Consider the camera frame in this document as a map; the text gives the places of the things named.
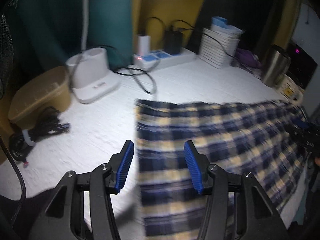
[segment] teal curtain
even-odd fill
[[[114,46],[129,63],[131,0],[90,0],[89,8],[88,46]],[[82,0],[19,0],[11,15],[11,22],[15,22],[13,42],[26,72],[34,72],[33,68],[38,67],[35,62],[39,62],[44,71],[64,65],[80,51]],[[108,50],[108,60],[111,67],[122,64],[111,50]]]

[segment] wall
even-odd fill
[[[318,66],[320,65],[320,19],[308,6],[301,5],[297,26],[292,36],[292,40],[305,50]],[[306,88],[303,106],[306,108],[308,115],[311,115],[320,104],[320,67],[314,73],[308,87]]]

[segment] blue and yellow checkered cloth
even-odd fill
[[[210,162],[228,172],[251,171],[281,212],[294,193],[304,150],[284,131],[302,117],[292,104],[171,104],[137,102],[137,150],[142,214],[148,239],[196,239],[206,198],[193,189],[183,146],[192,140]],[[228,230],[232,230],[232,195]]]

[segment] white power strip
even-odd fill
[[[164,52],[163,50],[150,51],[149,55],[144,57],[136,54],[133,55],[134,64],[145,71],[150,69],[159,59],[160,63],[155,69],[163,69],[166,67],[187,63],[195,58],[196,54],[185,48],[182,48],[180,54],[174,56]]]

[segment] white cable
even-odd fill
[[[89,28],[89,0],[82,0],[82,19],[81,51],[85,51],[87,49]]]
[[[32,141],[29,135],[28,129],[22,130],[22,135],[24,138],[24,141],[31,147],[34,147],[36,145],[36,142]]]

